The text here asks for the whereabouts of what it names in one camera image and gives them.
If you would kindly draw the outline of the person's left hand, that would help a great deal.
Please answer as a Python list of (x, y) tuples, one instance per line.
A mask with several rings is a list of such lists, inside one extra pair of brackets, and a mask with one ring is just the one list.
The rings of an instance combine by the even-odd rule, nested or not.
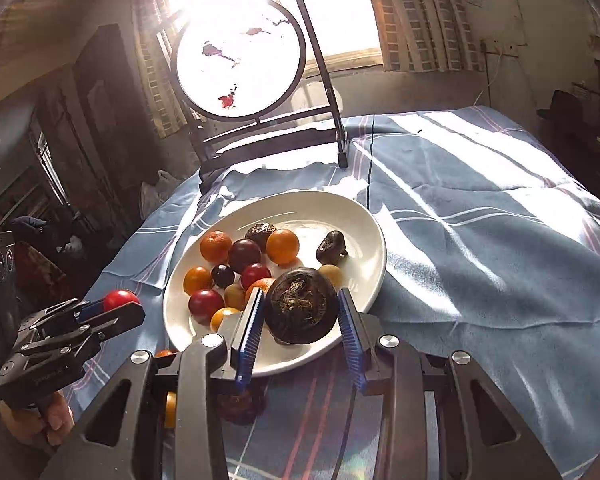
[(71, 408), (61, 391), (53, 393), (43, 415), (38, 411), (12, 410), (0, 401), (0, 417), (9, 433), (25, 445), (32, 445), (40, 434), (49, 445), (61, 445), (74, 427)]

